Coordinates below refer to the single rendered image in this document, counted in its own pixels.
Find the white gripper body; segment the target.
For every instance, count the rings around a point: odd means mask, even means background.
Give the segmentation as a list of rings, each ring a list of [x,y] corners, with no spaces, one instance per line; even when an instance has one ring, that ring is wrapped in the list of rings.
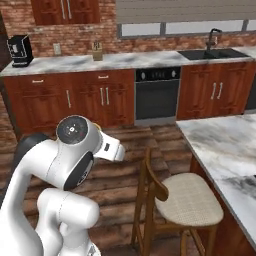
[[[114,160],[115,161],[122,161],[125,156],[125,148],[120,143],[120,141],[117,141],[114,146],[115,153],[114,153]]]

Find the black oven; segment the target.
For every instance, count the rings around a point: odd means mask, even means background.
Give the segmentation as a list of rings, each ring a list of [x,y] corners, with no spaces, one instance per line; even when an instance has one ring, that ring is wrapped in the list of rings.
[[[180,73],[180,66],[135,70],[136,125],[162,125],[175,121]]]

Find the wooden stool with beige seat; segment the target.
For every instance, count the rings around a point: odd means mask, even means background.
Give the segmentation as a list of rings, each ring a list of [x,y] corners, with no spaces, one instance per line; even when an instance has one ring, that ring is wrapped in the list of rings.
[[[200,256],[213,256],[217,227],[224,212],[206,181],[195,173],[172,175],[160,181],[151,167],[151,149],[141,161],[131,244],[149,256],[156,234],[179,231],[180,255],[186,256],[190,234]]]

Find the red-brown base cupboard run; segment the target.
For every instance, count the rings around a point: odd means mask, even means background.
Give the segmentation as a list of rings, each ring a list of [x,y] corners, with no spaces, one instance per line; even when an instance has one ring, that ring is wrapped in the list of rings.
[[[184,66],[176,118],[242,114],[255,70],[255,61]]]
[[[132,69],[8,75],[3,82],[21,134],[53,133],[69,115],[103,128],[134,123]]]

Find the wooden knife block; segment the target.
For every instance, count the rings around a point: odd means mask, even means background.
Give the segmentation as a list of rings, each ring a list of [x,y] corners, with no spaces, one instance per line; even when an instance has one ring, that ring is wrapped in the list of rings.
[[[102,61],[103,60],[103,49],[102,44],[98,41],[94,41],[92,43],[92,55],[94,61]]]

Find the black sink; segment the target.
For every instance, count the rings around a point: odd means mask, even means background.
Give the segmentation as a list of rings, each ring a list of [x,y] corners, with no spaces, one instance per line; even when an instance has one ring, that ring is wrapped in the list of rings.
[[[179,54],[189,60],[203,59],[227,59],[227,58],[245,58],[246,54],[236,51],[232,48],[207,50],[186,50],[179,51]]]

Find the red-brown island cabinet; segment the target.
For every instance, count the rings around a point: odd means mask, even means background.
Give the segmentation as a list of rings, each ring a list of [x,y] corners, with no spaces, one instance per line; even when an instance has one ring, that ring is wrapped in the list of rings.
[[[224,218],[217,228],[213,256],[256,256],[256,251],[195,157],[191,158],[190,171],[206,181],[224,211]]]

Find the black coffee machine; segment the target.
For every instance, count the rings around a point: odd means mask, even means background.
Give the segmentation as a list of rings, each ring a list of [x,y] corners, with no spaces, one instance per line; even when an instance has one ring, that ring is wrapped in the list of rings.
[[[7,47],[15,68],[27,67],[34,59],[28,35],[14,35],[7,40]]]

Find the dark dishwasher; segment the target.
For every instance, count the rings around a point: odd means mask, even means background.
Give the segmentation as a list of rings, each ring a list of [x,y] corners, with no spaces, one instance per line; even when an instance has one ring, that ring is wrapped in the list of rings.
[[[252,87],[249,93],[245,110],[246,111],[256,110],[256,75],[254,76],[254,80],[252,82]]]

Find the black tap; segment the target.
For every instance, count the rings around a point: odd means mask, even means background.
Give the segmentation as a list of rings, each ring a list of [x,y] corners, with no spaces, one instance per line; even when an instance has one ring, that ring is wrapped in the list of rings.
[[[209,37],[208,37],[208,41],[206,42],[206,50],[210,51],[211,47],[215,44],[212,41],[212,37],[213,37],[213,33],[217,32],[217,33],[222,33],[223,31],[221,29],[217,29],[217,28],[212,28],[211,31],[209,32]]]

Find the grey window blind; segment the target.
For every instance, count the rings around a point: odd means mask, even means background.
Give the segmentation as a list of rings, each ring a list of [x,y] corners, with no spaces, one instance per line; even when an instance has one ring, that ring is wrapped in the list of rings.
[[[256,19],[256,0],[116,0],[118,23]]]

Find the window with grey frame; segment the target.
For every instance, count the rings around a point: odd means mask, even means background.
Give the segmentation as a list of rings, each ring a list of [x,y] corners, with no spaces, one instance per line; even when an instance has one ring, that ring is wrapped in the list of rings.
[[[256,31],[256,19],[118,24],[117,35],[123,39],[181,35],[193,36],[208,34],[212,28],[220,29],[224,33],[252,32]]]

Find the red-brown wall cupboard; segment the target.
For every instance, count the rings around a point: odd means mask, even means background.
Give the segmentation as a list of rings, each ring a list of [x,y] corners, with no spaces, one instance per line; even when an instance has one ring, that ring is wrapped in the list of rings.
[[[37,25],[97,24],[98,0],[31,0]]]

